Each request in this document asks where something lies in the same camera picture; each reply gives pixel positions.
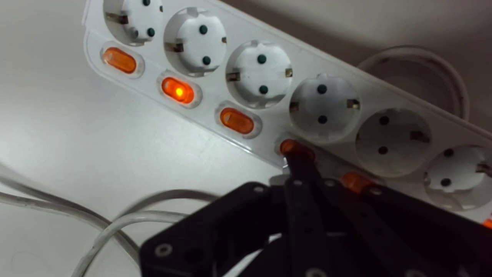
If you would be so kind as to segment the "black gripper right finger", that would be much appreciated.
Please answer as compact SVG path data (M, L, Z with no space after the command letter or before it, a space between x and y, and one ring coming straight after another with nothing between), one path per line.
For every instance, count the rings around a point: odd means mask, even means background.
M492 277L492 230L376 183L322 183L322 195L381 277Z

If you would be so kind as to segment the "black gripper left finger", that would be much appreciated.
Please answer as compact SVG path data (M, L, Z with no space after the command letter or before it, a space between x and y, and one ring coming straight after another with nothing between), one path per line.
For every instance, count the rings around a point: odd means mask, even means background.
M313 153L293 146L284 158L282 184L244 183L147 238L139 247L141 277L222 277L236 263L244 264L236 277L324 272Z

